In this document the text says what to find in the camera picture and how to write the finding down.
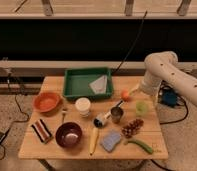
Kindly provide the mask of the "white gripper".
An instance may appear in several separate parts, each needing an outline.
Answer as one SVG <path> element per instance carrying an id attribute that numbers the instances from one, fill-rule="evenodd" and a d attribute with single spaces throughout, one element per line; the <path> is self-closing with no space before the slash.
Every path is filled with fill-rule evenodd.
<path id="1" fill-rule="evenodd" d="M 136 92 L 144 92 L 145 94 L 148 95 L 155 95 L 156 94 L 156 88 L 148 83 L 146 83 L 144 80 L 140 82 L 140 84 L 136 84 L 130 91 L 129 91 L 129 96 L 132 96 Z"/>

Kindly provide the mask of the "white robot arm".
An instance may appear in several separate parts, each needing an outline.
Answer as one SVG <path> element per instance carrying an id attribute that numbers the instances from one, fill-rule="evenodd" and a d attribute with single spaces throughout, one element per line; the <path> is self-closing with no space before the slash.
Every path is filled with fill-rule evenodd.
<path id="1" fill-rule="evenodd" d="M 177 54 L 173 51 L 152 53 L 144 60 L 145 75 L 130 93 L 144 92 L 155 96 L 162 81 L 170 84 L 179 94 L 197 107 L 197 78 L 176 67 Z"/>

